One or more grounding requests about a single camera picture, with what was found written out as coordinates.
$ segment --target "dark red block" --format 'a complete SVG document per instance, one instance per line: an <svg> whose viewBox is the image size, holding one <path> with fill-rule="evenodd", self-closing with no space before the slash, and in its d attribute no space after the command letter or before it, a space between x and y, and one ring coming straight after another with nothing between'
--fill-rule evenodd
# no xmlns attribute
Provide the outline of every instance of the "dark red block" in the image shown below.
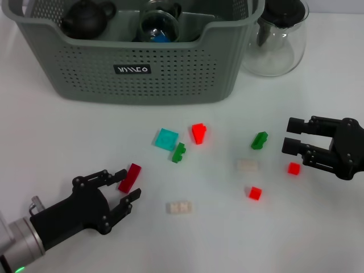
<svg viewBox="0 0 364 273"><path fill-rule="evenodd" d="M120 185L119 185L119 191L122 191L123 193L129 193L131 187L134 185L140 171L141 171L141 167L136 165L136 164L132 164L130 166L129 171L127 172L126 178L121 181Z"/></svg>
<svg viewBox="0 0 364 273"><path fill-rule="evenodd" d="M206 130L207 128L203 123L192 125L192 134L197 145L204 142Z"/></svg>
<svg viewBox="0 0 364 273"><path fill-rule="evenodd" d="M262 195L262 190L256 187L251 187L249 198L254 200L259 200L260 196Z"/></svg>
<svg viewBox="0 0 364 273"><path fill-rule="evenodd" d="M293 175L299 175L301 170L301 165L297 163L290 162L288 166L288 173Z"/></svg>

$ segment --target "green block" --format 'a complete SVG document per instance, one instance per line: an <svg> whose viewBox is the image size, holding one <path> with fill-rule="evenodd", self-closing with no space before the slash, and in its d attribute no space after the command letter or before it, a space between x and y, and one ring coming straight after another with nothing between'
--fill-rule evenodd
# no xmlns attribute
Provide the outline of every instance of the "green block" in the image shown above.
<svg viewBox="0 0 364 273"><path fill-rule="evenodd" d="M265 141L267 141L267 138L268 138L268 134L266 132L258 133L258 135L255 137L253 143L251 144L251 148L253 150L260 150L261 148L263 148L263 144Z"/></svg>
<svg viewBox="0 0 364 273"><path fill-rule="evenodd" d="M184 147L183 143L179 143L177 146L177 149L175 153L173 154L172 161L174 163L178 163L179 161L182 161L182 154L186 152L186 148Z"/></svg>

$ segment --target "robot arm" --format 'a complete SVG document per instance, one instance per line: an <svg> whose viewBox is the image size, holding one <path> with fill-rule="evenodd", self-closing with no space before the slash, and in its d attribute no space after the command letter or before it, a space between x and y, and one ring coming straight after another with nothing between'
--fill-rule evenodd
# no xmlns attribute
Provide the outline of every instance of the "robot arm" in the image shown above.
<svg viewBox="0 0 364 273"><path fill-rule="evenodd" d="M73 179L72 194L45 209L37 197L30 205L30 219L22 218L9 226L0 218L0 273L20 272L24 267L84 229L95 229L105 235L130 212L132 202L140 197L137 189L110 210L98 189L125 179L125 169L114 176L107 170Z"/></svg>
<svg viewBox="0 0 364 273"><path fill-rule="evenodd" d="M355 119L313 116L305 123L303 119L290 118L287 132L332 138L328 150L285 138L282 152L301 154L304 165L332 172L344 180L351 180L355 173L364 171L364 129Z"/></svg>

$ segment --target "blue object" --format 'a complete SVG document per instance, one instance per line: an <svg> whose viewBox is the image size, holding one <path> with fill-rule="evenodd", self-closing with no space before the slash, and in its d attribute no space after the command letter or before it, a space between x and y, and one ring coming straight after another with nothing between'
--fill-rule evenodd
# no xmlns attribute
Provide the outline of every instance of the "blue object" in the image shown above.
<svg viewBox="0 0 364 273"><path fill-rule="evenodd" d="M159 132L157 140L155 141L155 146L167 151L173 151L176 147L177 139L178 133L162 128Z"/></svg>
<svg viewBox="0 0 364 273"><path fill-rule="evenodd" d="M163 34L159 34L158 36L154 37L153 39L153 42L155 43L170 43L171 41L166 37L164 36Z"/></svg>

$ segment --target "glass kettle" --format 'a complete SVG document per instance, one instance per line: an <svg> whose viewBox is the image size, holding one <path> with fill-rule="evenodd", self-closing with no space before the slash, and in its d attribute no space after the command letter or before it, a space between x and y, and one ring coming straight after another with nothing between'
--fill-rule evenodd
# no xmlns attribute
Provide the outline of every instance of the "glass kettle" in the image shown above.
<svg viewBox="0 0 364 273"><path fill-rule="evenodd" d="M306 46L304 21L309 9L304 0L266 0L254 24L243 66L253 74L280 76L302 60Z"/></svg>

